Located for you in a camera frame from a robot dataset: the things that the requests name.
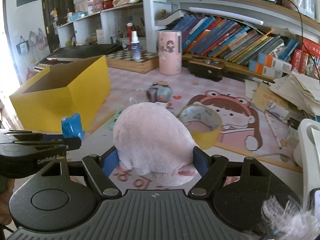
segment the black door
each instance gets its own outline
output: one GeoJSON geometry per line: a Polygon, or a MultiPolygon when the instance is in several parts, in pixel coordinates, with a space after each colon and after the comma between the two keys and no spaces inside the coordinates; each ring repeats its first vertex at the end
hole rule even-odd
{"type": "Polygon", "coordinates": [[[57,9],[58,21],[57,25],[67,23],[67,13],[74,11],[75,5],[73,0],[42,0],[42,10],[44,17],[44,26],[47,33],[47,39],[50,52],[59,48],[58,33],[55,34],[54,18],[50,15],[54,8],[57,9]]]}

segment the chessboard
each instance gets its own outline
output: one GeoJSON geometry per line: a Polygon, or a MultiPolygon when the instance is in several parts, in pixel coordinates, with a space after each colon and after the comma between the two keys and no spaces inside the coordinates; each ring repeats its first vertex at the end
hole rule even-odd
{"type": "Polygon", "coordinates": [[[141,58],[134,60],[131,51],[121,50],[106,55],[106,57],[108,67],[120,68],[143,74],[159,67],[159,57],[157,53],[142,51],[141,58]]]}

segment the paper stack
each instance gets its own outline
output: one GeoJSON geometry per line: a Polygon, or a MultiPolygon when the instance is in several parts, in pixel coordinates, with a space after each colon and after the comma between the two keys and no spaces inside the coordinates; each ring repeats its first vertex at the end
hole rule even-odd
{"type": "Polygon", "coordinates": [[[270,90],[287,99],[299,110],[320,116],[320,84],[317,79],[291,72],[290,75],[274,80],[270,90]]]}

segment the human hand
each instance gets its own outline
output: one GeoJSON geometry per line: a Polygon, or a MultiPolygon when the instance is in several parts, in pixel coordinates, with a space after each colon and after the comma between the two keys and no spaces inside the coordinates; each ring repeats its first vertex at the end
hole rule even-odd
{"type": "Polygon", "coordinates": [[[0,194],[0,224],[9,225],[12,218],[9,213],[9,199],[13,194],[14,179],[7,180],[7,189],[0,194]]]}

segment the pink jar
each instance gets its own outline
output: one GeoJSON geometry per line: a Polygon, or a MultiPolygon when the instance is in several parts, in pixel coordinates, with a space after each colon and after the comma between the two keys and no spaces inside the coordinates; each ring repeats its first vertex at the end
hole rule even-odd
{"type": "Polygon", "coordinates": [[[159,31],[159,69],[164,75],[181,72],[181,31],[159,31]]]}

